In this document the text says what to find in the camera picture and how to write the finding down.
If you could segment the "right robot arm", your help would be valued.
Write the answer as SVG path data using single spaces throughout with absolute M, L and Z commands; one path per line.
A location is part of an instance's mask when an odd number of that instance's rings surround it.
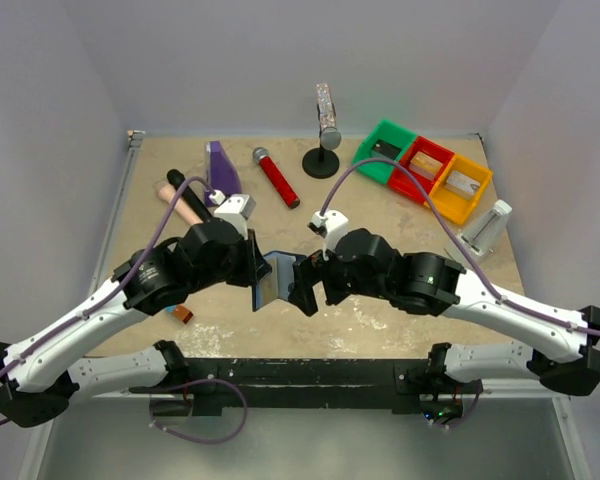
M 587 396 L 600 383 L 598 308 L 565 310 L 487 288 L 476 272 L 453 260 L 402 254 L 366 229 L 296 261 L 293 274 L 288 300 L 308 316 L 318 310 L 313 287 L 320 284 L 329 305 L 361 295 L 411 315 L 462 320 L 509 337 L 504 344 L 434 345 L 425 376 L 439 384 L 531 379 L 554 392 Z

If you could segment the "blue leather card holder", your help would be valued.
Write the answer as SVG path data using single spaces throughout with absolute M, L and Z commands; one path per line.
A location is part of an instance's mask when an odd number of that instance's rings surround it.
M 264 254 L 263 258 L 271 267 L 271 271 L 252 288 L 253 312 L 277 300 L 289 303 L 289 296 L 295 284 L 293 265 L 304 260 L 306 256 L 275 250 Z

